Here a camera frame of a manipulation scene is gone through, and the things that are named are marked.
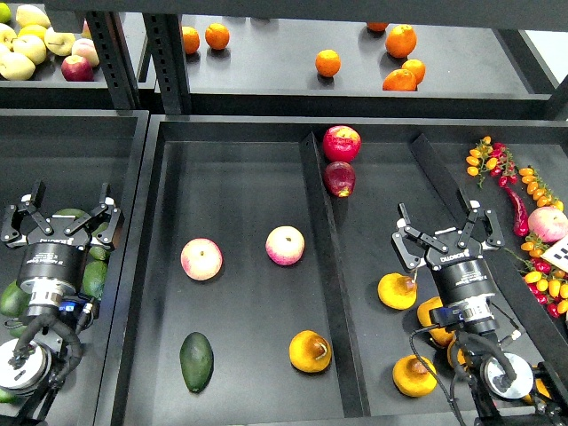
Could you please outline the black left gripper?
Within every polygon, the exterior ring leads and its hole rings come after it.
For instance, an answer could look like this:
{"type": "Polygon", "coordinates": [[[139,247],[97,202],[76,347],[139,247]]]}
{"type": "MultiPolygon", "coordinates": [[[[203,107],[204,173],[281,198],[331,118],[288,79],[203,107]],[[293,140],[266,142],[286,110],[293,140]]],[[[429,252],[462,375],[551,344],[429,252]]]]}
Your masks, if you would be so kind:
{"type": "Polygon", "coordinates": [[[43,180],[36,180],[30,193],[6,206],[1,228],[1,242],[7,247],[27,245],[17,286],[30,295],[29,312],[56,312],[65,299],[77,296],[88,247],[116,249],[123,225],[108,183],[101,186],[98,205],[77,219],[54,215],[47,220],[40,212],[44,193],[43,180]],[[28,237],[20,231],[27,216],[37,227],[28,237]]]}

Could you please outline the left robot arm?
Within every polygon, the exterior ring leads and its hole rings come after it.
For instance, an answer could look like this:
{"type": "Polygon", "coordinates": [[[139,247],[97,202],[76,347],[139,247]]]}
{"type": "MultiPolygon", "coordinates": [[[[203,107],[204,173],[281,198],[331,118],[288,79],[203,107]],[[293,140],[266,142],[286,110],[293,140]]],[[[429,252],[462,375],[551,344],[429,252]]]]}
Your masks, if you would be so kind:
{"type": "Polygon", "coordinates": [[[15,280],[24,295],[5,325],[18,336],[1,346],[1,393],[23,401],[3,425],[43,425],[67,377],[83,359],[79,335],[99,316],[99,292],[87,292],[85,277],[93,249],[109,254],[116,249],[124,216],[101,187],[98,204],[82,215],[60,212],[44,216],[43,181],[30,193],[7,205],[1,228],[2,243],[23,248],[15,280]]]}

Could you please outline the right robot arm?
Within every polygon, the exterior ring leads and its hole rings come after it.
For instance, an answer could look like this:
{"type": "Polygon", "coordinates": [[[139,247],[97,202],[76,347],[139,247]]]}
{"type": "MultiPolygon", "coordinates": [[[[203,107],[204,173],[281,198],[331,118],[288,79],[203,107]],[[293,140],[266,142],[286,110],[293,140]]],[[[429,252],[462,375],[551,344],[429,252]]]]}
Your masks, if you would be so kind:
{"type": "Polygon", "coordinates": [[[463,227],[432,235],[415,229],[404,204],[391,236],[393,248],[408,272],[425,266],[441,299],[428,311],[431,328],[453,332],[454,377],[468,386],[477,410],[477,425],[565,425],[567,396],[545,364],[532,367],[505,346],[521,334],[503,339],[491,300],[495,279],[484,258],[503,247],[496,213],[471,202],[463,227]]]}

